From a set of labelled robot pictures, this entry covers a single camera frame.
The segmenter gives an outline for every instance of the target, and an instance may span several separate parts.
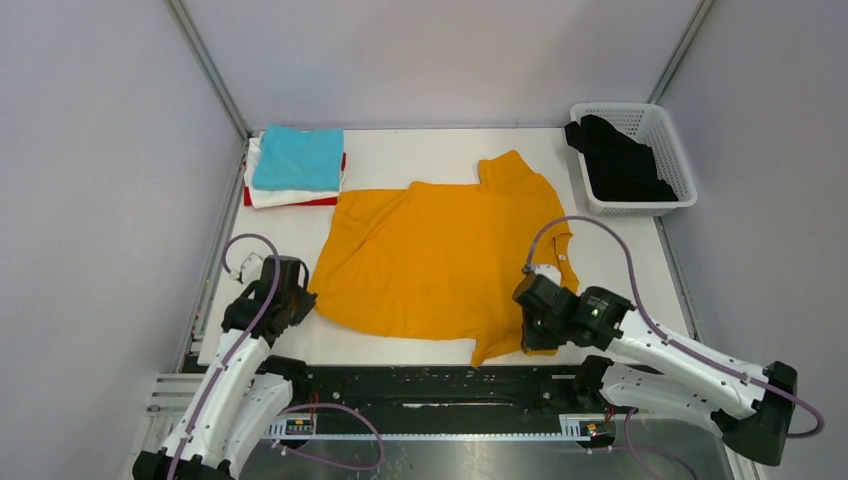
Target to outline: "white wall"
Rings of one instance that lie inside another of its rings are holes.
[[[159,1],[0,6],[0,478],[108,479],[239,140]]]
[[[712,345],[798,369],[829,423],[770,480],[842,478],[848,3],[719,2],[662,101],[700,200],[667,217]],[[798,409],[793,430],[812,425]]]
[[[698,0],[186,0],[247,122],[558,126],[645,101]]]

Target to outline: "laundry basket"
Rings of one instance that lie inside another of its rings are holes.
[[[647,103],[578,103],[571,108],[571,119],[579,121],[585,115],[596,115],[610,122],[620,132],[654,151],[659,178],[665,180],[679,199],[676,202],[605,202],[592,193],[586,157],[578,152],[583,184],[594,215],[659,217],[675,208],[691,207],[698,200],[689,162],[680,139],[662,107]]]

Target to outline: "white tabletop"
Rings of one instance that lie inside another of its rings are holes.
[[[562,129],[355,130],[345,132],[345,190],[406,188],[419,180],[431,183],[478,183],[477,162],[517,150],[527,165],[544,175],[556,189],[567,214],[586,214],[585,191],[577,155],[565,142]],[[330,233],[334,207],[277,207],[254,210],[239,207],[233,235],[258,233],[268,237],[281,255],[301,258],[314,269]],[[604,217],[633,252],[639,287],[648,312],[665,328],[686,332],[652,218]],[[599,285],[632,299],[624,255],[618,244],[599,228],[581,222],[570,225],[569,258],[581,289]],[[228,255],[238,266],[251,252],[263,257],[258,241],[237,242]],[[210,308],[199,363],[215,354],[224,309],[244,287],[221,275]],[[274,344],[274,353],[315,365],[468,365],[474,340],[429,341],[377,337],[336,325],[312,312]],[[580,363],[594,349],[561,347],[555,356],[526,356],[521,352],[492,358],[486,364]],[[614,360],[620,357],[605,354]]]

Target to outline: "folded towel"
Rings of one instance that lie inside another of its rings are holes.
[[[338,191],[344,152],[341,130],[300,132],[268,125],[253,186],[259,190]]]
[[[244,205],[253,208],[278,207],[282,205],[335,205],[339,190],[311,192],[308,190],[260,190],[253,185],[253,177],[259,163],[259,138],[251,138],[248,143],[244,170]],[[340,180],[344,180],[344,154],[342,154]]]

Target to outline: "purple cable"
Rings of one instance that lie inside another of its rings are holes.
[[[283,415],[283,414],[286,414],[286,413],[291,413],[291,412],[299,412],[301,410],[311,410],[313,408],[332,408],[334,410],[341,410],[343,412],[349,413],[349,414],[353,415],[354,417],[356,417],[357,420],[359,420],[366,427],[368,427],[368,430],[371,430],[371,433],[374,434],[374,438],[377,439],[377,446],[380,448],[380,458],[378,458],[377,462],[375,462],[373,465],[368,465],[368,466],[362,467],[362,466],[359,466],[359,465],[348,465],[346,463],[336,462],[336,461],[333,461],[333,460],[330,460],[330,459],[327,459],[327,458],[319,457],[319,456],[316,456],[316,455],[311,455],[311,454],[308,454],[306,452],[301,452],[300,450],[294,450],[294,449],[290,449],[290,448],[286,448],[286,447],[283,447],[284,453],[285,452],[291,452],[291,453],[293,453],[293,454],[295,454],[299,457],[303,457],[303,458],[306,458],[306,459],[309,459],[309,460],[314,460],[316,462],[320,462],[320,463],[323,463],[323,464],[326,464],[326,465],[332,465],[334,467],[344,468],[344,469],[347,469],[347,470],[353,470],[353,471],[356,471],[356,472],[365,472],[365,471],[368,471],[368,470],[374,470],[375,468],[379,467],[380,465],[383,464],[383,462],[386,461],[386,445],[383,442],[383,437],[380,436],[380,432],[377,431],[377,427],[375,427],[373,423],[368,421],[368,419],[365,418],[362,414],[360,414],[356,410],[348,407],[347,405],[341,405],[341,404],[337,404],[337,403],[307,403],[307,404],[304,404],[304,405],[297,405],[295,407],[284,408],[283,410],[280,411],[280,415]]]
[[[635,414],[638,411],[639,411],[638,408],[631,408],[630,411],[627,412],[627,416],[624,417],[624,441],[627,444],[627,447],[625,447],[625,448],[630,450],[630,453],[633,455],[633,458],[636,460],[636,463],[638,463],[639,466],[642,467],[642,470],[644,470],[645,473],[647,473],[654,480],[663,480],[663,478],[661,476],[657,475],[656,472],[654,472],[653,470],[648,468],[648,465],[645,463],[644,460],[642,460],[642,457],[640,457],[639,454],[636,453],[636,447],[633,445],[633,439],[630,438],[630,419],[632,419],[633,414]],[[684,467],[686,467],[687,470],[689,470],[690,472],[693,472],[693,475],[694,475],[694,471],[692,470],[692,468],[686,462],[681,461],[681,463],[683,464]]]
[[[230,266],[227,265],[227,252],[230,251],[230,247],[239,240],[245,238],[255,238],[260,240],[265,245],[271,249],[271,254],[274,258],[274,280],[271,282],[271,292],[277,291],[277,285],[280,281],[280,258],[277,254],[277,249],[274,247],[274,244],[271,243],[270,240],[259,235],[257,233],[243,233],[241,235],[236,235],[231,238],[229,242],[224,246],[224,251],[221,252],[221,264],[224,266],[224,271],[228,274],[232,271]],[[273,295],[268,295],[265,301],[262,303],[262,306],[259,308],[259,311],[256,312],[256,316],[253,317],[253,320],[250,321],[247,328],[242,332],[239,338],[236,340],[236,343],[233,344],[232,347],[227,351],[224,355],[224,358],[221,360],[221,365],[212,373],[212,377],[209,379],[209,383],[206,384],[206,388],[203,389],[203,393],[201,393],[200,398],[197,400],[197,407],[195,407],[194,412],[192,412],[191,417],[189,417],[188,423],[186,424],[186,434],[191,435],[191,432],[194,431],[195,424],[197,423],[197,417],[200,416],[200,412],[203,410],[203,406],[206,405],[206,401],[209,398],[209,394],[212,392],[212,388],[215,386],[215,383],[218,382],[218,377],[221,376],[221,372],[227,368],[227,364],[235,355],[236,351],[239,349],[242,343],[247,340],[247,337],[250,336],[250,332],[253,331],[253,328],[256,327],[256,324],[259,323],[259,319],[262,318],[262,315],[265,314],[265,311],[268,310],[268,307],[271,305],[271,301],[274,299]],[[171,459],[171,464],[168,466],[168,475],[167,480],[174,480],[174,477],[177,474],[177,466],[180,463],[180,457],[183,454],[183,450],[185,450],[186,445],[188,444],[188,437],[183,437],[180,439],[180,443],[177,445],[177,449],[174,451],[174,456]]]
[[[824,417],[822,416],[822,414],[815,407],[813,407],[812,405],[810,405],[806,401],[802,400],[801,398],[798,398],[798,396],[793,395],[789,392],[785,392],[778,387],[770,385],[767,382],[763,382],[762,380],[759,380],[759,379],[756,379],[756,378],[751,378],[745,373],[737,372],[736,370],[734,370],[732,368],[726,367],[726,366],[724,366],[724,365],[722,365],[722,364],[720,364],[720,363],[718,363],[718,362],[716,362],[716,361],[714,361],[710,358],[705,357],[704,355],[701,355],[700,353],[692,350],[691,348],[687,347],[686,345],[683,345],[682,343],[678,342],[677,340],[669,339],[668,334],[666,334],[665,332],[660,330],[659,327],[656,325],[656,322],[651,321],[651,317],[648,315],[648,310],[645,308],[645,304],[642,302],[642,296],[639,294],[639,288],[636,285],[636,272],[633,268],[633,256],[630,254],[630,249],[627,247],[627,244],[624,243],[624,239],[621,238],[621,236],[619,236],[617,233],[615,233],[615,231],[613,229],[606,226],[604,223],[599,222],[598,220],[595,220],[594,218],[591,218],[591,217],[585,217],[583,215],[566,215],[564,217],[560,217],[556,220],[551,221],[550,223],[548,223],[547,225],[542,227],[542,229],[539,231],[539,233],[536,234],[536,238],[533,239],[533,244],[530,246],[530,253],[527,255],[527,266],[530,266],[533,263],[533,256],[536,254],[536,245],[539,243],[539,240],[541,240],[542,235],[545,232],[547,232],[554,225],[557,225],[557,224],[562,223],[562,222],[567,222],[569,220],[580,220],[582,222],[591,223],[593,225],[601,227],[607,233],[612,235],[613,238],[615,238],[615,240],[621,246],[621,249],[624,250],[624,257],[627,260],[627,272],[630,275],[630,288],[633,290],[633,299],[636,302],[636,308],[639,310],[639,313],[642,314],[642,320],[645,321],[645,324],[648,325],[648,328],[650,328],[658,337],[660,337],[661,340],[663,340],[667,344],[677,348],[681,352],[689,355],[690,357],[692,357],[696,360],[699,360],[701,363],[703,363],[703,364],[705,364],[709,367],[712,367],[712,368],[714,368],[714,369],[716,369],[716,370],[718,370],[722,373],[725,373],[725,374],[730,375],[734,378],[737,378],[737,379],[741,380],[743,383],[752,383],[752,384],[754,384],[758,387],[764,388],[765,390],[767,390],[769,392],[772,392],[776,395],[779,395],[780,397],[783,397],[786,400],[789,400],[790,402],[792,402],[792,403],[800,406],[804,410],[810,412],[810,414],[812,414],[813,417],[815,417],[815,419],[816,419],[816,426],[815,427],[811,428],[810,430],[804,431],[804,432],[789,433],[789,434],[786,435],[787,438],[814,437],[814,436],[818,435],[819,433],[821,433],[822,430],[824,430],[824,423],[825,422],[824,422]]]
[[[590,451],[593,454],[596,454],[596,453],[611,453],[611,452],[621,452],[621,451],[627,451],[627,452],[632,453],[634,450],[638,451],[638,452],[653,453],[653,454],[656,454],[656,455],[666,457],[669,460],[677,462],[680,466],[685,468],[686,471],[688,471],[689,474],[692,475],[692,478],[694,480],[701,480],[701,477],[698,476],[698,473],[695,472],[695,469],[692,467],[692,465],[689,465],[689,463],[685,459],[683,459],[683,457],[681,457],[680,455],[677,455],[674,452],[671,452],[671,451],[668,451],[668,450],[663,450],[662,448],[633,446],[633,448],[631,449],[629,446],[616,445],[616,446],[608,447],[608,448],[596,448],[596,449],[590,450]]]

